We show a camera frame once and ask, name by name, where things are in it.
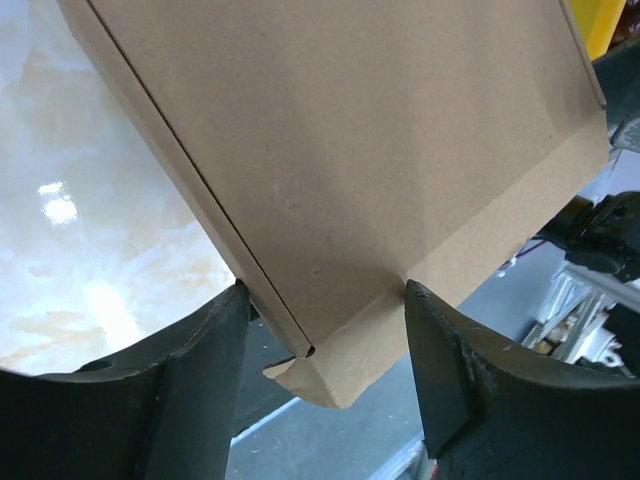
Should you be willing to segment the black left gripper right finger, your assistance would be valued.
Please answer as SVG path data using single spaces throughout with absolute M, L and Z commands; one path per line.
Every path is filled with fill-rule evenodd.
M 405 322 L 438 478 L 638 478 L 638 380 L 541 355 L 414 280 Z

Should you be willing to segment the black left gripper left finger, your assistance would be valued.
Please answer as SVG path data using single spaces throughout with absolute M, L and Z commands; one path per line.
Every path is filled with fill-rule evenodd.
M 66 374 L 1 374 L 5 479 L 221 479 L 250 323 L 237 283 Z

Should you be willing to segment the brown cardboard box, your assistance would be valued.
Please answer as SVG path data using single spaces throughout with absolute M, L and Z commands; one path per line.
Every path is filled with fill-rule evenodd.
M 608 161 L 564 1 L 60 8 L 291 357 L 460 304 Z

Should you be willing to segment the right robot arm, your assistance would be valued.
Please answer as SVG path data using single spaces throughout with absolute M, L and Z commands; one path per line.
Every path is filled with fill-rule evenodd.
M 564 253 L 522 344 L 570 364 L 639 375 L 639 194 L 574 197 L 536 235 Z

